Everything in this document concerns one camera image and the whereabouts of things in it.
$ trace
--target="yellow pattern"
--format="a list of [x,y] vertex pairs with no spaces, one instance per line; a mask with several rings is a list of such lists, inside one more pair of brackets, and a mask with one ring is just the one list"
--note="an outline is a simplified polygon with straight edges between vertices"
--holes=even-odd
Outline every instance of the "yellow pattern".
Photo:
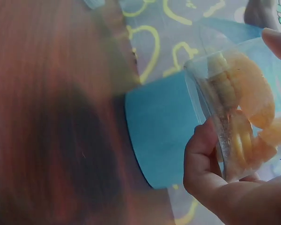
[[137,58],[138,58],[138,55],[137,55],[137,53],[136,53],[136,48],[132,48],[132,52],[134,53],[135,58],[137,59]]
[[172,10],[169,8],[168,6],[168,1],[169,0],[163,0],[163,10],[164,10],[164,13],[169,17],[169,18],[172,18],[173,20],[176,20],[182,24],[185,24],[185,25],[192,25],[192,21],[191,20],[188,20],[186,18],[183,18],[179,15],[176,15],[175,13],[172,12]]
[[197,7],[191,2],[191,0],[187,0],[185,6],[186,6],[186,7],[189,7],[189,8],[197,8]]
[[174,184],[174,185],[173,185],[173,188],[174,188],[175,190],[178,190],[178,189],[179,189],[179,186],[178,186],[177,184]]
[[182,66],[179,65],[178,63],[178,57],[177,57],[177,52],[179,51],[180,48],[184,48],[186,52],[189,55],[189,59],[193,59],[195,54],[198,54],[199,51],[196,48],[191,48],[186,42],[179,42],[173,47],[172,50],[172,56],[173,56],[173,62],[174,62],[174,67],[169,68],[168,70],[164,71],[163,76],[169,76],[173,73],[176,73],[181,70]]
[[160,52],[159,34],[154,27],[147,26],[147,25],[142,25],[135,29],[132,29],[131,26],[127,26],[127,30],[129,33],[130,40],[132,40],[133,35],[139,31],[149,31],[153,35],[154,40],[155,40],[155,46],[154,46],[152,57],[147,65],[147,67],[145,68],[144,72],[140,75],[140,82],[144,83],[146,81],[146,79],[148,78],[149,74],[153,71],[153,69],[157,63],[158,57],[159,57],[159,52]]
[[150,3],[154,3],[156,0],[143,0],[143,4],[142,4],[142,7],[134,12],[134,13],[128,13],[128,12],[123,12],[123,15],[124,16],[127,16],[127,17],[135,17],[135,16],[138,16],[139,14],[141,14],[143,11],[145,11],[145,9],[148,7],[148,4]]
[[198,200],[194,198],[188,213],[185,216],[183,216],[182,218],[175,219],[175,224],[176,225],[187,225],[187,224],[189,224],[192,221],[192,219],[193,219],[193,217],[196,213],[196,209],[197,209],[198,205],[199,205]]
[[220,2],[216,3],[214,6],[210,7],[208,11],[203,13],[204,17],[210,17],[217,10],[223,8],[226,5],[225,0],[220,0]]

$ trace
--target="orange snack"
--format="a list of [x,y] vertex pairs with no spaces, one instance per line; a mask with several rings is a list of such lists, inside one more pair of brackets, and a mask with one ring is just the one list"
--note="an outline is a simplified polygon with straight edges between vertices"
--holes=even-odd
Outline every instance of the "orange snack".
[[253,130],[250,122],[242,111],[236,110],[231,113],[230,124],[230,159],[238,162],[242,168],[247,168],[248,161],[252,158]]
[[239,101],[248,120],[258,128],[269,126],[275,117],[275,102],[271,88],[258,65],[242,53],[227,57],[235,81],[241,87]]
[[280,144],[281,117],[275,118],[269,127],[259,131],[258,136],[254,138],[252,169],[257,170],[263,162],[274,157]]
[[268,145],[276,147],[281,144],[281,123],[272,123],[258,132],[258,136]]
[[226,111],[237,109],[241,97],[240,86],[234,80],[230,65],[221,53],[208,58],[208,82],[215,90]]

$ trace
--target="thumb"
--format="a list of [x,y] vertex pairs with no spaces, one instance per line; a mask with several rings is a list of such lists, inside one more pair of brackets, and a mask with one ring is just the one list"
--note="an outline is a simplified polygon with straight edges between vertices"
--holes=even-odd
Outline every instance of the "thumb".
[[269,49],[281,60],[281,33],[265,28],[262,31],[262,39]]

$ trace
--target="child's hand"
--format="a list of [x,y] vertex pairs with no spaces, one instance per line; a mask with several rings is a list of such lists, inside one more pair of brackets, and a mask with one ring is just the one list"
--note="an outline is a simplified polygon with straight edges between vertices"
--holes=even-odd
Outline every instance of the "child's hand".
[[[263,40],[281,59],[281,34],[265,29]],[[184,186],[204,206],[229,224],[281,224],[281,176],[269,182],[256,174],[227,183],[218,174],[217,135],[208,119],[185,149]]]

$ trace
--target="clear plastic cup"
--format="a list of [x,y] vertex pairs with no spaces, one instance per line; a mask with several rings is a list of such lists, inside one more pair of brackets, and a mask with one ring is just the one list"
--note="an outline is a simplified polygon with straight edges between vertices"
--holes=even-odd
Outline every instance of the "clear plastic cup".
[[213,118],[225,180],[281,158],[281,60],[261,38],[189,60],[185,69],[197,119]]

